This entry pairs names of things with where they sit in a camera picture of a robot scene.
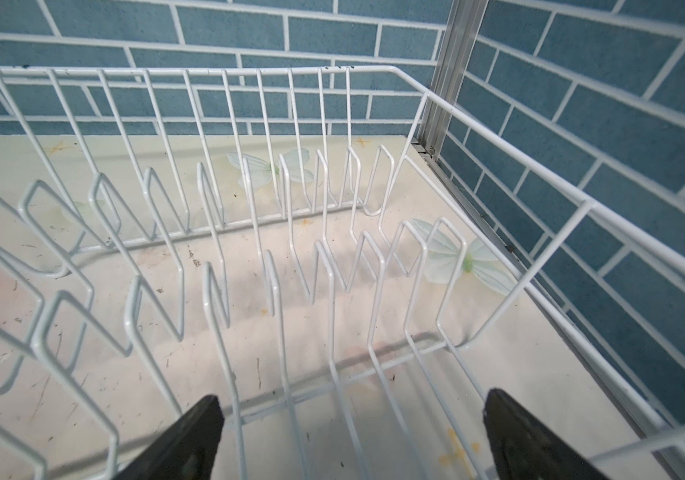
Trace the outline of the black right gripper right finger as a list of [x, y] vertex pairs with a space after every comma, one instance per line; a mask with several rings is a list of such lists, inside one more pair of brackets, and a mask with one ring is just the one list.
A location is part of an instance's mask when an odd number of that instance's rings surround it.
[[502, 389], [489, 390], [483, 423], [501, 479], [605, 477]]

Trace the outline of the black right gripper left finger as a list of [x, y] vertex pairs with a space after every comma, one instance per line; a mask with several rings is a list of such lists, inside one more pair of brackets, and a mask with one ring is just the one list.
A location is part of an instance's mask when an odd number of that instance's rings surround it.
[[210, 479], [224, 430], [215, 395], [204, 395], [114, 479]]

